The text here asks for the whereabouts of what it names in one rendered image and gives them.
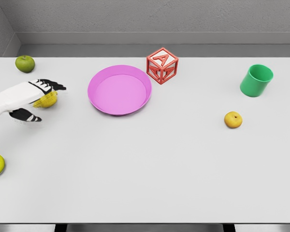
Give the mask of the yellow pear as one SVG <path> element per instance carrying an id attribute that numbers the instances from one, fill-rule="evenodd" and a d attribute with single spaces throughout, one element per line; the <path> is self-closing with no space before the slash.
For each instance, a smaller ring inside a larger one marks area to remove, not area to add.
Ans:
<path id="1" fill-rule="evenodd" d="M 235 129 L 242 125 L 243 119 L 242 119 L 242 116 L 238 112 L 231 111 L 225 115 L 224 122 L 227 127 L 231 129 Z"/>

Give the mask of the yellow lemon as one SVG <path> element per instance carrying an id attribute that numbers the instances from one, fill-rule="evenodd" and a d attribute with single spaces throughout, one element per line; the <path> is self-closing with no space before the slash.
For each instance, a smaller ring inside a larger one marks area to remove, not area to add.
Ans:
<path id="1" fill-rule="evenodd" d="M 58 99 L 58 93 L 51 91 L 33 103 L 35 108 L 49 108 L 53 106 Z"/>

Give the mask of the pink plate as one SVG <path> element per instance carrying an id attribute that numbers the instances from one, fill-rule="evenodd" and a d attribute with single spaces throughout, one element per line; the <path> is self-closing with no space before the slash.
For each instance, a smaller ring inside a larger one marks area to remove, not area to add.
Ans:
<path id="1" fill-rule="evenodd" d="M 103 113 L 123 116 L 147 104 L 152 84 L 145 72 L 129 65 L 115 65 L 96 73 L 87 95 L 91 104 Z"/>

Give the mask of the green cup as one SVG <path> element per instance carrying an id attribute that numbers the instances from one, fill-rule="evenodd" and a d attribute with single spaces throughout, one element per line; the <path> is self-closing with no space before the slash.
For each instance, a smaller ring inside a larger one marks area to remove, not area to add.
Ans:
<path id="1" fill-rule="evenodd" d="M 246 96 L 260 96 L 273 79 L 273 72 L 267 66 L 255 64 L 249 67 L 248 72 L 240 84 L 240 90 Z"/>

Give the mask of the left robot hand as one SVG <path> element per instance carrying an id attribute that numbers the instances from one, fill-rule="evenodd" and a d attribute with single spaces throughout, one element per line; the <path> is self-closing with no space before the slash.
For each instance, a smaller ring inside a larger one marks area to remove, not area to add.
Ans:
<path id="1" fill-rule="evenodd" d="M 0 112 L 7 112 L 12 118 L 20 121 L 40 122 L 42 120 L 40 117 L 23 107 L 36 102 L 50 92 L 65 89 L 64 85 L 48 79 L 22 82 L 0 93 Z"/>

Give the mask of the red letter block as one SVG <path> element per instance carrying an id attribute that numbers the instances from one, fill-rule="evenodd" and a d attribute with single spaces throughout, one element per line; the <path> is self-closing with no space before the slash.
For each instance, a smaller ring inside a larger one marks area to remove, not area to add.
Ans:
<path id="1" fill-rule="evenodd" d="M 177 73 L 179 58 L 162 47 L 146 57 L 146 73 L 160 85 Z"/>

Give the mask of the green apple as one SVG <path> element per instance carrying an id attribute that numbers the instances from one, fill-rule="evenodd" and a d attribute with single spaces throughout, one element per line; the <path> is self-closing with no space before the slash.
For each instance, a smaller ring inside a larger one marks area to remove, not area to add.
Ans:
<path id="1" fill-rule="evenodd" d="M 35 68 L 35 61 L 31 56 L 22 55 L 16 58 L 15 66 L 23 73 L 30 73 Z"/>

